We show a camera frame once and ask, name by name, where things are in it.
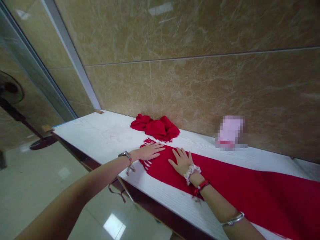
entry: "red scarf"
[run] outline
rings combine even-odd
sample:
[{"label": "red scarf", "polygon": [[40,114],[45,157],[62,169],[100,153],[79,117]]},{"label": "red scarf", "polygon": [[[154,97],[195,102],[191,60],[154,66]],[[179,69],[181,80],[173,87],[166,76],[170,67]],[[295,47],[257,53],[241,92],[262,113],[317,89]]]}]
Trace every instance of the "red scarf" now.
[{"label": "red scarf", "polygon": [[[165,147],[148,167],[146,162],[140,162],[150,176],[192,194],[194,187],[187,186],[184,177],[168,162],[172,159],[176,163],[173,148]],[[255,171],[194,153],[192,159],[211,185],[236,209],[244,212],[250,222],[294,240],[319,239],[319,182]]]},{"label": "red scarf", "polygon": [[166,116],[163,116],[160,120],[153,120],[149,116],[138,114],[130,127],[138,131],[144,131],[145,134],[162,142],[171,142],[171,139],[177,137],[180,133],[180,130]]}]

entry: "tiled floor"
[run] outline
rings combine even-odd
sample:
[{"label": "tiled floor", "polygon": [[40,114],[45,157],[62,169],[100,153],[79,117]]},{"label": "tiled floor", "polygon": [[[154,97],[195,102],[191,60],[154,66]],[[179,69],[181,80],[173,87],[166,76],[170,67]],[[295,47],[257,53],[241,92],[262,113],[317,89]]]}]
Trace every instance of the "tiled floor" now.
[{"label": "tiled floor", "polygon": [[[87,171],[60,143],[6,153],[0,171],[0,239],[15,238],[59,193]],[[171,230],[106,188],[83,209],[69,239],[169,239]]]}]

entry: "silver bangle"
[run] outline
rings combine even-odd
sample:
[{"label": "silver bangle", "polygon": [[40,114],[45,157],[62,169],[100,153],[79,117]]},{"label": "silver bangle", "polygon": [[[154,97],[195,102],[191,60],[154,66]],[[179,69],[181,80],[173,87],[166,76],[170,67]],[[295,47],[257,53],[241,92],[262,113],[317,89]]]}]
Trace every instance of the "silver bangle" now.
[{"label": "silver bangle", "polygon": [[221,226],[222,227],[233,226],[235,223],[240,222],[243,218],[244,218],[244,213],[240,212],[240,214],[235,218],[230,219],[228,222],[221,223]]}]

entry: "hand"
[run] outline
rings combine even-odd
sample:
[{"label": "hand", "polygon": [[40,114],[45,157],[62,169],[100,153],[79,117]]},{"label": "hand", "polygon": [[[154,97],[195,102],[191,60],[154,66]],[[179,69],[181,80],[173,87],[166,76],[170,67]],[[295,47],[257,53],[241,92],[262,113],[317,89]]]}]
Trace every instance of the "hand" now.
[{"label": "hand", "polygon": [[130,152],[130,156],[133,161],[137,160],[151,160],[160,156],[160,151],[165,150],[164,144],[161,143],[148,143],[146,146],[133,150]]},{"label": "hand", "polygon": [[193,164],[191,152],[189,152],[189,156],[187,156],[186,151],[183,148],[177,147],[177,152],[173,149],[173,154],[177,159],[177,164],[175,164],[174,161],[171,159],[168,159],[169,163],[173,168],[181,175],[183,176],[187,170],[189,169],[190,165]]}]

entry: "fan head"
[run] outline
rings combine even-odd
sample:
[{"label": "fan head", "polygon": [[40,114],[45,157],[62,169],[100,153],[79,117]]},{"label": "fan head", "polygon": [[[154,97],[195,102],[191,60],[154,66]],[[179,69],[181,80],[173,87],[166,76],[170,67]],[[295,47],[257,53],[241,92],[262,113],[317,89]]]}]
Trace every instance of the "fan head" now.
[{"label": "fan head", "polygon": [[10,104],[21,102],[24,92],[18,81],[11,75],[0,71],[0,96]]}]

